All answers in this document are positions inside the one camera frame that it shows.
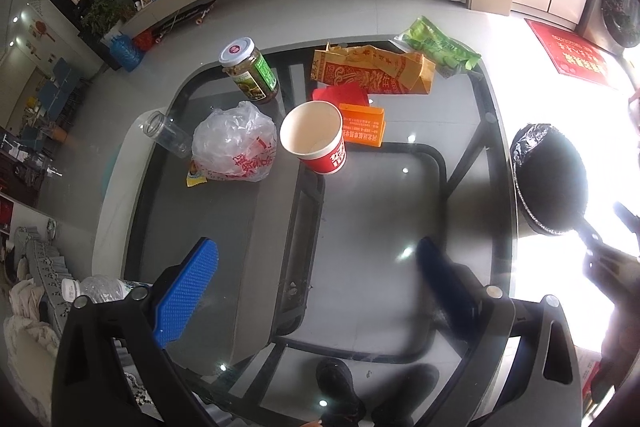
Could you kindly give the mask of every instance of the brown paper bag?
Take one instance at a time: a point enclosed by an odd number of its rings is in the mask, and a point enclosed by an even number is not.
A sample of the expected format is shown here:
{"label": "brown paper bag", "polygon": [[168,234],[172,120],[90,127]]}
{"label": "brown paper bag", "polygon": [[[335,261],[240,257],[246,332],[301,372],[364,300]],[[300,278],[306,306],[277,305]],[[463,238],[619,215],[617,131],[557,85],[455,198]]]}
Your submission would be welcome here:
{"label": "brown paper bag", "polygon": [[311,79],[330,86],[357,82],[369,94],[429,94],[435,68],[419,53],[327,44],[314,53]]}

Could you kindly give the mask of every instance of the paper cup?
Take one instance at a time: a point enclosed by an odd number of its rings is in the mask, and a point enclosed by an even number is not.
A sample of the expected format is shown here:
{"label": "paper cup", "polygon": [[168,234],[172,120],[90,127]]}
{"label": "paper cup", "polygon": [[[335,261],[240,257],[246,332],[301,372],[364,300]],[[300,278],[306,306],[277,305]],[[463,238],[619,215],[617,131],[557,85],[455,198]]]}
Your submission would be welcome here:
{"label": "paper cup", "polygon": [[346,161],[342,115],[329,102],[305,102],[280,127],[280,144],[318,174],[333,174]]}

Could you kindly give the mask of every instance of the red envelope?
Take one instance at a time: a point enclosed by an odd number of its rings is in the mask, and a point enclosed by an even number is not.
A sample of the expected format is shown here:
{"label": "red envelope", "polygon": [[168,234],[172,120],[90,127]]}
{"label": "red envelope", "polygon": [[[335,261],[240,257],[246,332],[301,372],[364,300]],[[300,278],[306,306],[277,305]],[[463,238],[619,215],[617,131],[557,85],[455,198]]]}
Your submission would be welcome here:
{"label": "red envelope", "polygon": [[351,105],[366,105],[369,107],[369,96],[367,91],[362,89],[357,82],[349,82],[340,86],[327,86],[326,89],[314,89],[311,94],[313,100],[330,102],[339,107],[341,103]]}

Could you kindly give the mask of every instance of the green snack package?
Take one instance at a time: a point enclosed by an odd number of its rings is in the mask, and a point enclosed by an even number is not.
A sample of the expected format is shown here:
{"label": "green snack package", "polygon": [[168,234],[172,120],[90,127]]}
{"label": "green snack package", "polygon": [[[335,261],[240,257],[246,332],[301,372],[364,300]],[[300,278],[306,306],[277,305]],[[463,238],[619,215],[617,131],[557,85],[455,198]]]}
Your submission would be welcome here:
{"label": "green snack package", "polygon": [[466,73],[478,64],[480,55],[464,44],[447,37],[427,17],[420,16],[409,29],[395,38],[399,48],[417,51],[436,64],[444,77]]}

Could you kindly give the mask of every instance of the white bottle cap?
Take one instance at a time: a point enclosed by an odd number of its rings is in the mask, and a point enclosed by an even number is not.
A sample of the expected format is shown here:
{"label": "white bottle cap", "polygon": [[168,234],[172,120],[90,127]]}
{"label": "white bottle cap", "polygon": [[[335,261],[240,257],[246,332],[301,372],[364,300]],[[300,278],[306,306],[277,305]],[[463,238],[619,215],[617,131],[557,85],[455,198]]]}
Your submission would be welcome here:
{"label": "white bottle cap", "polygon": [[240,64],[249,55],[254,52],[255,44],[249,37],[240,37],[230,44],[226,45],[226,48],[222,50],[220,54],[220,64],[224,68],[230,68],[236,64]]}
{"label": "white bottle cap", "polygon": [[80,295],[80,283],[73,279],[62,280],[62,298],[66,302],[73,302]]}

